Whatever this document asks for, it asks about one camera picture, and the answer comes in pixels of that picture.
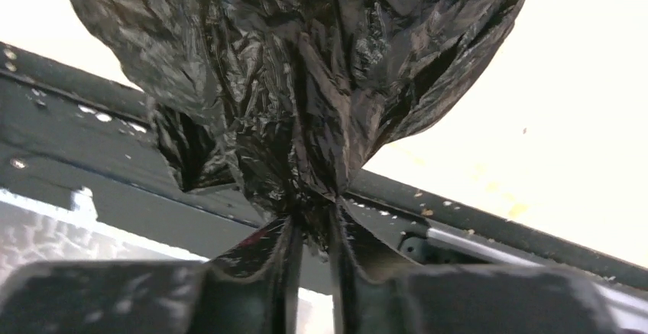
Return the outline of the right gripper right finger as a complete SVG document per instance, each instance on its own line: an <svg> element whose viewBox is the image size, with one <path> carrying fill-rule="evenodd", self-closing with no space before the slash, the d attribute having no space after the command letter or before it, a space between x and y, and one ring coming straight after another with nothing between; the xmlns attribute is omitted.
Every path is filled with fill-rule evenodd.
<svg viewBox="0 0 648 334"><path fill-rule="evenodd" d="M329 207L338 333L618 333L594 284L562 269L421 265Z"/></svg>

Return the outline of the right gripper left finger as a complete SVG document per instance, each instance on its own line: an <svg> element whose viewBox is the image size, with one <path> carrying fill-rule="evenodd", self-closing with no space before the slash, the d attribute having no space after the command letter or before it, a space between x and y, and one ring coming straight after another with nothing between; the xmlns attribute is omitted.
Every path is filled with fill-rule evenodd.
<svg viewBox="0 0 648 334"><path fill-rule="evenodd" d="M302 233L264 225L211 261L48 261L1 288L3 333L293 333Z"/></svg>

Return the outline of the black plastic trash bag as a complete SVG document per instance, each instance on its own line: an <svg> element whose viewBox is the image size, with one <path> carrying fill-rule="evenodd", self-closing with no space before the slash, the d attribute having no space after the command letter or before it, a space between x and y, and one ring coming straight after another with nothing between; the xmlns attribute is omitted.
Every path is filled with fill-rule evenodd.
<svg viewBox="0 0 648 334"><path fill-rule="evenodd" d="M296 212L328 248L327 209L387 143L432 127L493 59L525 0L70 0L149 98L184 192L238 185Z"/></svg>

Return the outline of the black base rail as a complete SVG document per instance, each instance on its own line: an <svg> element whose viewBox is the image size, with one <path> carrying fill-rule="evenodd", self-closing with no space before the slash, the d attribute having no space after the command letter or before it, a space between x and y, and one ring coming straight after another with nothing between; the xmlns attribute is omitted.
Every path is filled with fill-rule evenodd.
<svg viewBox="0 0 648 334"><path fill-rule="evenodd" d="M213 257L261 218L234 185L181 192L146 126L146 96L31 52L1 45L1 185L63 206L86 186L100 222ZM647 296L647 271L465 204L362 171L352 215L420 261L474 261L495 248L523 263L560 263L606 287Z"/></svg>

